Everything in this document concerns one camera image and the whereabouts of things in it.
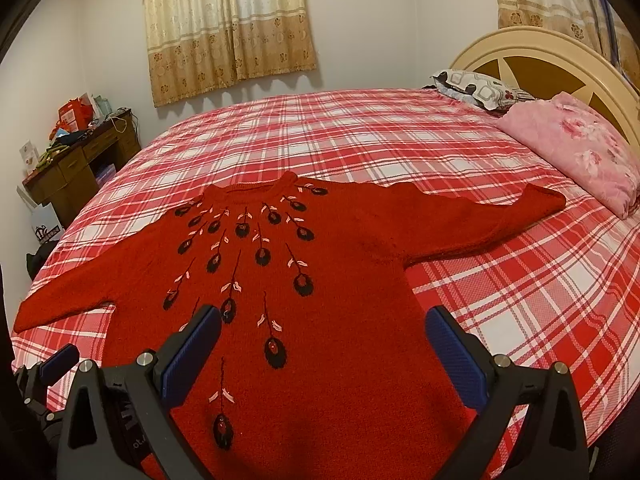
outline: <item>headboard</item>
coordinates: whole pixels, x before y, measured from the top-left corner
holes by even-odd
[[[572,94],[640,153],[638,94],[606,59],[574,38],[528,25],[503,28],[467,47],[451,68],[493,76],[539,99]]]

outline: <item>pink leaf embroidery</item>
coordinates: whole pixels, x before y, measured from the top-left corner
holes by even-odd
[[[236,401],[235,401],[235,400],[234,400],[234,398],[231,396],[231,394],[230,394],[228,391],[226,391],[224,388],[222,388],[222,394],[227,398],[227,400],[228,400],[229,402],[232,402],[232,403],[234,403],[234,404],[236,403]]]

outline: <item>knitted sweater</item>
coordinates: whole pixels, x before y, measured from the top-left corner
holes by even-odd
[[[466,415],[404,269],[487,250],[564,205],[532,185],[481,205],[291,172],[210,186],[27,298],[15,331],[113,302],[103,365],[119,365],[215,305],[220,340],[172,411],[215,478],[431,478]]]

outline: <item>patterned pillowcase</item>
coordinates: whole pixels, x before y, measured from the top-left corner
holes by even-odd
[[[513,88],[495,77],[477,72],[441,70],[432,77],[436,87],[440,83],[449,89],[472,96],[476,104],[488,111],[506,112],[517,102],[536,100],[533,95],[520,88]]]

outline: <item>beige floral curtain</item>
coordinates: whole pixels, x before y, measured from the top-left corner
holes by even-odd
[[[606,0],[498,0],[498,27],[513,25],[567,34],[612,62],[640,88],[640,50]]]
[[[316,68],[305,0],[144,0],[156,107]]]

